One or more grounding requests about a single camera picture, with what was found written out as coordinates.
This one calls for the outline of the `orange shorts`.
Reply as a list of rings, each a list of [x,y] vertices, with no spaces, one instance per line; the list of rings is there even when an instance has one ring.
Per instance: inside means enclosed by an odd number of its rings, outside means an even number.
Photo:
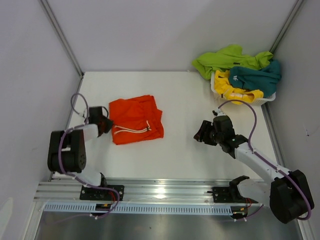
[[[113,121],[111,129],[113,143],[126,145],[162,139],[165,134],[162,114],[163,111],[158,109],[152,95],[119,98],[110,102],[109,116]]]

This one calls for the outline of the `yellow shorts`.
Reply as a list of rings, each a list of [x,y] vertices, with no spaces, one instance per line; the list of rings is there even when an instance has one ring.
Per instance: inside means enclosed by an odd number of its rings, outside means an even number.
[[[211,75],[213,80],[213,89],[221,98],[226,100],[241,100],[246,103],[252,104],[257,99],[264,97],[264,93],[259,90],[245,90],[238,87],[233,87],[229,81],[230,71],[225,72],[216,70]]]

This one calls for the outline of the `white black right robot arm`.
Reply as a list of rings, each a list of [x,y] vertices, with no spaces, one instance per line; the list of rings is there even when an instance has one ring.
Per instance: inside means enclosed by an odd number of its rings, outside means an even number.
[[[228,196],[234,202],[249,199],[271,209],[282,223],[308,220],[315,207],[305,174],[273,163],[251,144],[251,140],[236,134],[227,115],[204,120],[193,137],[197,142],[220,146],[233,159],[248,166],[262,182],[240,176],[229,182]]]

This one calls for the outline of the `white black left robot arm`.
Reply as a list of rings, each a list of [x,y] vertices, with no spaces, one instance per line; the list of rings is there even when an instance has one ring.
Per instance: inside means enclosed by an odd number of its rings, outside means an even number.
[[[103,173],[86,166],[86,142],[109,133],[113,125],[106,107],[93,106],[88,108],[84,125],[51,132],[48,169],[77,179],[83,185],[91,187],[90,192],[97,200],[105,199],[109,193],[108,184]]]

